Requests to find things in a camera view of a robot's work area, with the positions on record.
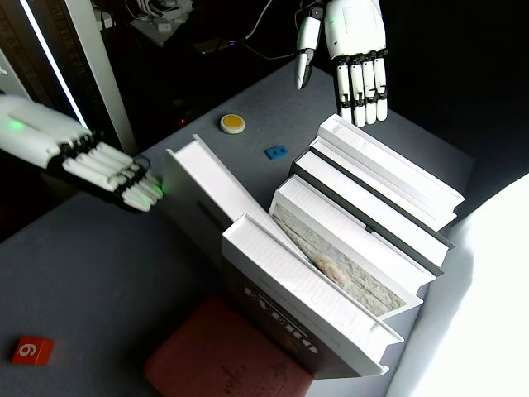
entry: green light on robotic hand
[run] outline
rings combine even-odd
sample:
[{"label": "green light on robotic hand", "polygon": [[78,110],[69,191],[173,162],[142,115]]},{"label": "green light on robotic hand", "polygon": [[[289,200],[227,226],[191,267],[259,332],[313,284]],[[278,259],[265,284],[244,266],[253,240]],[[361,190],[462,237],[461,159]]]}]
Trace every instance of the green light on robotic hand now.
[{"label": "green light on robotic hand", "polygon": [[13,131],[20,131],[23,130],[26,125],[23,122],[19,122],[18,120],[11,120],[9,122],[9,128],[11,128]]}]

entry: gray tabletop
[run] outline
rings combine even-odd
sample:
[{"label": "gray tabletop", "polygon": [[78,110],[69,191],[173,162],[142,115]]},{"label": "gray tabletop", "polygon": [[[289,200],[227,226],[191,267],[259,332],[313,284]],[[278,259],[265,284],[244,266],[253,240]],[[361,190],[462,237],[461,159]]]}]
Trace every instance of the gray tabletop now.
[{"label": "gray tabletop", "polygon": [[[332,79],[315,70],[296,92],[293,64],[192,122],[145,154],[163,172],[164,149],[200,137],[266,209],[290,162],[335,111]],[[233,112],[244,133],[217,127]],[[390,112],[365,130],[459,191],[472,160],[420,127]],[[290,156],[269,160],[264,150],[285,145]],[[77,194],[0,246],[0,394],[10,397],[156,396],[141,364],[215,289],[215,270],[155,208],[131,214]],[[407,338],[417,309],[388,320]],[[14,366],[20,336],[55,340],[45,367]],[[390,347],[380,377],[319,380],[309,397],[385,394],[404,344]]]}]

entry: blue object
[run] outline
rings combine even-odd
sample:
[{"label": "blue object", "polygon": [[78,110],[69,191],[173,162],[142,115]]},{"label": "blue object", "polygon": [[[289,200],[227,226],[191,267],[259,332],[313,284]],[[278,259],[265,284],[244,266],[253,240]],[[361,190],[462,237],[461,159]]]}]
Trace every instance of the blue object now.
[{"label": "blue object", "polygon": [[268,158],[271,160],[281,159],[288,155],[288,149],[283,145],[270,147],[265,152]]}]

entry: red block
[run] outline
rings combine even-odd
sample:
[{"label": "red block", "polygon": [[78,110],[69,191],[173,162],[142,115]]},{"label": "red block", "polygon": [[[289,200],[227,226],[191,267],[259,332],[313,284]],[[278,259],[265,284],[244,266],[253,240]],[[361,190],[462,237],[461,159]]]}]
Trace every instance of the red block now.
[{"label": "red block", "polygon": [[51,356],[53,341],[43,337],[22,337],[13,356],[13,364],[45,366]]},{"label": "red block", "polygon": [[302,397],[312,376],[223,299],[200,307],[144,366],[165,397]]}]

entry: white book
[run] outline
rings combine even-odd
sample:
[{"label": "white book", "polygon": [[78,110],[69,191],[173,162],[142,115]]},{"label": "white book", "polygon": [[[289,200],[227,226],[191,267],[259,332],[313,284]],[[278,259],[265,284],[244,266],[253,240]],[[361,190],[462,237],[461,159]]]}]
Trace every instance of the white book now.
[{"label": "white book", "polygon": [[386,347],[403,341],[393,329],[248,216],[223,236],[226,266],[250,283],[239,285],[255,301],[255,321],[316,378],[387,371],[379,364]]},{"label": "white book", "polygon": [[424,223],[436,232],[453,221],[456,216],[454,213],[435,212],[432,208],[426,206],[411,194],[408,194],[398,186],[389,183],[386,179],[382,178],[355,158],[347,155],[344,151],[341,151],[320,136],[318,136],[310,146],[316,153],[325,156],[328,161],[333,161],[335,167],[340,166],[351,175],[354,175],[365,185],[369,186],[374,191],[379,192],[391,203],[396,204],[403,211],[406,211],[418,221]]},{"label": "white book", "polygon": [[337,115],[324,121],[317,134],[437,213],[452,213],[464,200],[449,185]]},{"label": "white book", "polygon": [[291,173],[322,191],[433,275],[442,274],[438,267],[451,248],[444,237],[421,228],[311,151],[293,162]]},{"label": "white book", "polygon": [[318,269],[378,318],[421,304],[418,289],[435,279],[296,175],[276,190],[269,213]]},{"label": "white book", "polygon": [[216,265],[222,233],[248,213],[301,257],[267,212],[198,137],[179,151],[168,149],[162,209]]}]

